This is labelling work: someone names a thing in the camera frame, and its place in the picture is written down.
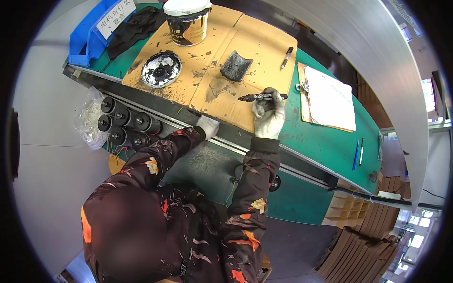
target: clipboard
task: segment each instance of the clipboard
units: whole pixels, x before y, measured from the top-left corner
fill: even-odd
[[[307,65],[305,65],[305,64],[297,62],[297,71],[299,72],[299,84],[300,85],[302,85],[302,83],[305,83],[308,85],[307,78],[305,77],[305,67],[306,66]],[[310,114],[310,98],[308,96],[308,93],[303,88],[300,89],[300,112],[301,112],[300,117],[303,122],[309,122],[312,124],[319,125],[318,123],[313,122],[313,119]],[[349,133],[353,132],[352,130],[347,130],[347,129],[339,128],[339,127],[335,127],[335,126],[329,126],[329,125],[322,125],[322,126],[331,127],[331,128],[338,129],[338,130],[343,130],[343,131],[346,131]]]

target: person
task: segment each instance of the person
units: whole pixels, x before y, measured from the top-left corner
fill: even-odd
[[[263,92],[272,100],[252,104],[255,137],[224,223],[196,189],[158,187],[178,158],[217,133],[219,122],[205,116],[136,152],[90,195],[81,208],[83,251],[97,282],[258,282],[285,120],[278,91]]]

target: blue plastic bin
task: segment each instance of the blue plastic bin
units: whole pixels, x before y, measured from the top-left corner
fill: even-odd
[[[90,66],[91,58],[99,58],[115,32],[106,40],[96,25],[118,3],[124,0],[102,0],[79,23],[69,37],[69,64]]]

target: plastic bag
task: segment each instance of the plastic bag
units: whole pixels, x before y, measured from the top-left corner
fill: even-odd
[[[94,86],[90,87],[87,99],[74,120],[74,127],[90,150],[102,148],[109,136],[108,132],[101,132],[97,128],[97,120],[103,114],[101,110],[103,99],[104,95],[99,90]]]

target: white pen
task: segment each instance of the white pen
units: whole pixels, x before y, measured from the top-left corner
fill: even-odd
[[[288,62],[289,57],[291,56],[293,49],[294,49],[294,47],[290,47],[288,49],[288,52],[286,53],[286,57],[282,63],[282,66],[280,67],[280,70],[283,70],[283,68],[285,67],[286,63]]]

